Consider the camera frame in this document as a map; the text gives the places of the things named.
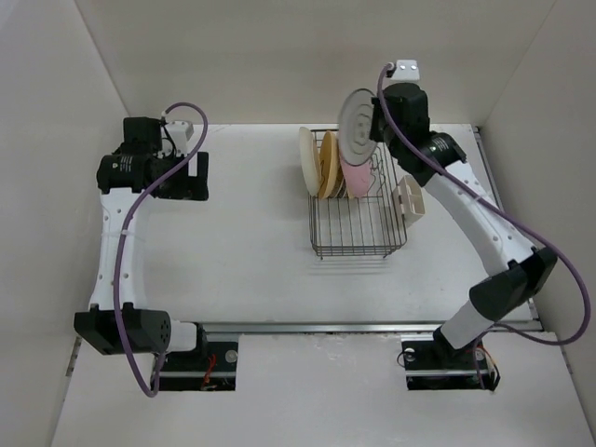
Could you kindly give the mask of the white plate with dark rim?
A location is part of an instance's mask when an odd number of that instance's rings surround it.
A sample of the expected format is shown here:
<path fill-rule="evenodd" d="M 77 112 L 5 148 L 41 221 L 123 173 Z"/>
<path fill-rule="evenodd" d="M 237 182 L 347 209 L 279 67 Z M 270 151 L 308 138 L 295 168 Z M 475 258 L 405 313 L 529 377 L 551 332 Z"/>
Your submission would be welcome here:
<path fill-rule="evenodd" d="M 342 159 L 350 166 L 361 166 L 376 148 L 370 134 L 373 123 L 373 93 L 358 88 L 345 99 L 339 117 L 337 139 Z"/>

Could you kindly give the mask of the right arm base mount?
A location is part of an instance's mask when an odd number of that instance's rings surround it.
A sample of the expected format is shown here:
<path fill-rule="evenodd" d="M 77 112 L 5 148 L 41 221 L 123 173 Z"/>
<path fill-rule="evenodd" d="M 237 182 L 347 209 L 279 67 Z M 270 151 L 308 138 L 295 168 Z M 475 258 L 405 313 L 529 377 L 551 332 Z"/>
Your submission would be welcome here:
<path fill-rule="evenodd" d="M 396 362 L 405 371 L 409 391 L 486 390 L 496 391 L 501 374 L 482 344 L 443 359 L 428 339 L 402 338 Z"/>

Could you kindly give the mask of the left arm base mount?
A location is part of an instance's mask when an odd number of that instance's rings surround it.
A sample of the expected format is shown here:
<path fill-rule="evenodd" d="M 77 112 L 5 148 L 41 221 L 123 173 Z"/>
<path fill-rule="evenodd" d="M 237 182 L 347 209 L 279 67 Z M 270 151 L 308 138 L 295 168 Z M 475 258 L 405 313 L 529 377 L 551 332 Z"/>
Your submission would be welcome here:
<path fill-rule="evenodd" d="M 159 373 L 163 392 L 235 391 L 238 340 L 207 342 L 202 351 L 171 352 Z"/>

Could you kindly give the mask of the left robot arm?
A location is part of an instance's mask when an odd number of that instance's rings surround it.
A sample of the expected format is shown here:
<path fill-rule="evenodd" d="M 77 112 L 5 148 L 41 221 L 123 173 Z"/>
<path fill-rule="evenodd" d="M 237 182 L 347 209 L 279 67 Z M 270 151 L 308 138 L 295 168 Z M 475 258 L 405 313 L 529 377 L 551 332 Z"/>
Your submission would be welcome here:
<path fill-rule="evenodd" d="M 143 279 L 149 216 L 158 199 L 205 201 L 209 156 L 198 153 L 148 196 L 155 180 L 188 155 L 194 127 L 187 121 L 129 117 L 124 141 L 100 162 L 96 179 L 102 204 L 100 262 L 88 310 L 74 316 L 75 331 L 99 353 L 121 355 L 125 349 L 116 322 L 124 322 L 135 354 L 176 352 L 187 369 L 202 367 L 208 346 L 199 326 L 180 322 L 150 308 Z"/>

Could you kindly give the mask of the pink plate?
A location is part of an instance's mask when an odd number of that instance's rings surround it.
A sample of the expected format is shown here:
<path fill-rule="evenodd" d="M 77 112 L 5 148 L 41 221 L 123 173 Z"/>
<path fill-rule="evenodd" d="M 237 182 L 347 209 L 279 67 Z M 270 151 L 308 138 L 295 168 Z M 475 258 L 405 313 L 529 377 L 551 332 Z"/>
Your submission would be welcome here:
<path fill-rule="evenodd" d="M 367 160 L 359 166 L 352 166 L 340 158 L 349 198 L 361 198 L 367 195 L 372 184 L 371 161 Z"/>

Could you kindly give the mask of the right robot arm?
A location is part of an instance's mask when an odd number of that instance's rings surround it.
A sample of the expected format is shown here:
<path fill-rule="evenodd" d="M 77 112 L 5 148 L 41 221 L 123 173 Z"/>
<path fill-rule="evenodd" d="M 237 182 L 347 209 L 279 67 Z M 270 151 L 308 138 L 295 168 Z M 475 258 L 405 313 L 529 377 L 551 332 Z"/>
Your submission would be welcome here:
<path fill-rule="evenodd" d="M 383 142 L 398 165 L 447 210 L 488 276 L 433 333 L 433 359 L 451 367 L 483 332 L 542 289 L 558 257 L 549 248 L 537 248 L 500 215 L 460 145 L 451 135 L 431 130 L 427 94 L 418 85 L 380 88 L 372 105 L 372 140 Z"/>

